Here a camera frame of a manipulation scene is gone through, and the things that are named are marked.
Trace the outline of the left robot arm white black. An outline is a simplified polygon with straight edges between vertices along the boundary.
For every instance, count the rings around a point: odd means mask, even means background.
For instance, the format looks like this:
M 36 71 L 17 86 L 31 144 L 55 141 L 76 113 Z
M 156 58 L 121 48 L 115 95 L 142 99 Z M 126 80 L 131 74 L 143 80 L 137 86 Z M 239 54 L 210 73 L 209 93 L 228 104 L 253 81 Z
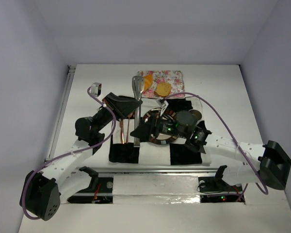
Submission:
M 107 94 L 93 116 L 75 122 L 76 141 L 63 154 L 45 161 L 27 174 L 20 198 L 24 215 L 31 220 L 51 219 L 61 202 L 87 187 L 97 186 L 97 176 L 82 162 L 94 155 L 113 135 L 117 121 L 126 119 L 142 101 L 132 97 Z

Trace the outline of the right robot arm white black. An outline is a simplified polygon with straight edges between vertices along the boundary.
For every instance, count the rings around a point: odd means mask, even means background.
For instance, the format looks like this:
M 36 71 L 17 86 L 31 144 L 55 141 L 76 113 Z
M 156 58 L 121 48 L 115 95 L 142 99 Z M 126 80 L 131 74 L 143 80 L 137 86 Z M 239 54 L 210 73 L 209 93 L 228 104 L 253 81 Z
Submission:
M 222 165 L 218 168 L 211 185 L 236 185 L 261 182 L 276 190 L 285 190 L 291 169 L 291 159 L 275 141 L 267 144 L 235 142 L 207 130 L 197 110 L 163 114 L 148 111 L 131 136 L 142 141 L 158 144 L 160 135 L 171 139 L 183 138 L 184 145 L 192 152 L 219 155 L 243 162 L 239 167 Z

